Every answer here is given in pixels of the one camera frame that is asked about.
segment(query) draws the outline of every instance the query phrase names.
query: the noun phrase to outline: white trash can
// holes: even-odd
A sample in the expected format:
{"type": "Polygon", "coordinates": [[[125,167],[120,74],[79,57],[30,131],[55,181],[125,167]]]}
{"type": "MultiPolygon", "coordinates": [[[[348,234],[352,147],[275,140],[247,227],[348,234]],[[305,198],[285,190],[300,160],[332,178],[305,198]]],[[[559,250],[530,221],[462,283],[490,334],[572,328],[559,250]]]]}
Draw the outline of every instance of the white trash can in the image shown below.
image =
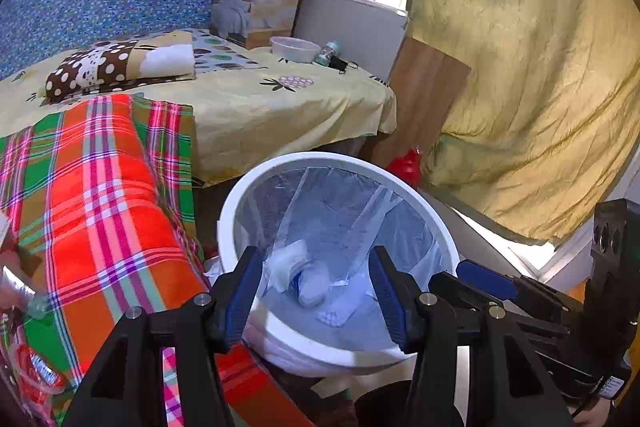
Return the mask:
{"type": "Polygon", "coordinates": [[[249,245],[269,258],[299,240],[311,258],[326,262],[329,293],[316,308],[305,308],[293,286],[284,292],[269,287],[266,269],[244,339],[271,363],[303,377],[373,373],[408,357],[391,341],[372,288],[360,288],[362,279],[369,281],[370,248],[384,246],[423,290],[434,273],[455,275],[460,260],[449,231],[420,194],[375,165],[333,153],[268,160],[225,200],[218,222],[224,272],[249,245]],[[323,317],[336,313],[351,314],[335,327],[323,317]]]}

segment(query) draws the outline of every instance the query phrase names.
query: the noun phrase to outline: brown polka dot pillow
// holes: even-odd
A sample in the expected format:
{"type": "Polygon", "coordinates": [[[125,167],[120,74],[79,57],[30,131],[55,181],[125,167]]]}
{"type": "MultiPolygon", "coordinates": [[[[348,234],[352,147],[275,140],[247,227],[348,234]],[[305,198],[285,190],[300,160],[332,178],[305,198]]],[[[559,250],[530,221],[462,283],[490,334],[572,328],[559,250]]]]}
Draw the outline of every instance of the brown polka dot pillow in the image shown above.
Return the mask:
{"type": "Polygon", "coordinates": [[[90,50],[69,55],[49,74],[46,97],[56,103],[80,90],[129,89],[135,87],[131,81],[137,79],[193,78],[194,64],[191,33],[185,31],[149,39],[98,42],[90,50]]]}

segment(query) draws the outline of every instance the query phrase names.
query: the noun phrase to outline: bolt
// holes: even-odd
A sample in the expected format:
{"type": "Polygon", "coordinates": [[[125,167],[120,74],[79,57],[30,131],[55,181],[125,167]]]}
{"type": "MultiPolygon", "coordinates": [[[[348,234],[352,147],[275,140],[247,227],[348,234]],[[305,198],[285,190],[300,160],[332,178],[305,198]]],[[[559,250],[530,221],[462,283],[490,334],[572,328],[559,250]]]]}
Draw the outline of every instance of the bolt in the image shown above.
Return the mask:
{"type": "Polygon", "coordinates": [[[211,295],[208,293],[198,293],[193,298],[193,302],[196,306],[206,306],[211,302],[211,295]]]}
{"type": "Polygon", "coordinates": [[[438,302],[438,298],[433,293],[429,292],[421,293],[418,300],[425,306],[433,306],[438,302]]]}
{"type": "Polygon", "coordinates": [[[136,319],[142,315],[142,308],[140,306],[133,306],[127,310],[125,313],[128,319],[136,319]]]}
{"type": "Polygon", "coordinates": [[[503,319],[506,314],[507,312],[504,311],[504,308],[500,308],[500,306],[491,306],[489,308],[489,315],[494,319],[503,319]]]}

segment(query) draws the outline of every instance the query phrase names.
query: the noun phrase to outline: curtain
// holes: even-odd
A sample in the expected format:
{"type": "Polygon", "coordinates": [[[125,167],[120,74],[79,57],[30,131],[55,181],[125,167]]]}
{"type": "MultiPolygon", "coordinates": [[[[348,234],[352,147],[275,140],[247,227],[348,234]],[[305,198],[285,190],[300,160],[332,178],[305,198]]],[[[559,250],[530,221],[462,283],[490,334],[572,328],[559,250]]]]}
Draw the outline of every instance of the curtain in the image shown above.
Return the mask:
{"type": "Polygon", "coordinates": [[[425,187],[508,239],[560,243],[640,131],[633,0],[408,0],[409,35],[471,68],[425,187]]]}

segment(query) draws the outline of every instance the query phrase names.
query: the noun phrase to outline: plaid blanket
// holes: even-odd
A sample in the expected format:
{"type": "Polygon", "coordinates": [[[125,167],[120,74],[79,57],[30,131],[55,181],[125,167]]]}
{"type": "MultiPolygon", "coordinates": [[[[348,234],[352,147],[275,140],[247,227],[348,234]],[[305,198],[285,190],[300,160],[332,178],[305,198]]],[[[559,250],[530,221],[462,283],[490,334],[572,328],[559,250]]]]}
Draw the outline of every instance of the plaid blanket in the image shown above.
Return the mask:
{"type": "MultiPolygon", "coordinates": [[[[178,307],[205,284],[193,239],[193,129],[190,106],[112,95],[0,139],[0,209],[23,269],[51,297],[46,317],[27,318],[14,340],[68,378],[54,401],[58,423],[125,309],[178,307]]],[[[216,360],[237,425],[312,425],[246,347],[216,360]]],[[[162,368],[168,423],[181,426],[173,348],[162,368]]]]}

